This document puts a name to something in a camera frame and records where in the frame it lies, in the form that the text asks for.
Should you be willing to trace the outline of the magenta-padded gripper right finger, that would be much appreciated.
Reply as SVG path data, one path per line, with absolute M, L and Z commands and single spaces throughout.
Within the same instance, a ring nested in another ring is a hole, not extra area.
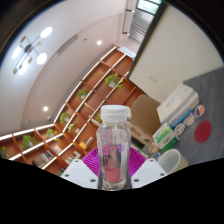
M 146 159 L 142 154 L 133 148 L 130 149 L 128 171 L 128 186 L 131 189 L 141 188 L 167 175 L 155 159 Z

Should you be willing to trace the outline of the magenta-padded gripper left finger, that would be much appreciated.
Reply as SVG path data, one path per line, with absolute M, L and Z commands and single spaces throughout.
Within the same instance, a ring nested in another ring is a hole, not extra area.
M 97 189 L 99 185 L 98 149 L 91 150 L 82 159 L 74 159 L 61 177 L 81 187 Z

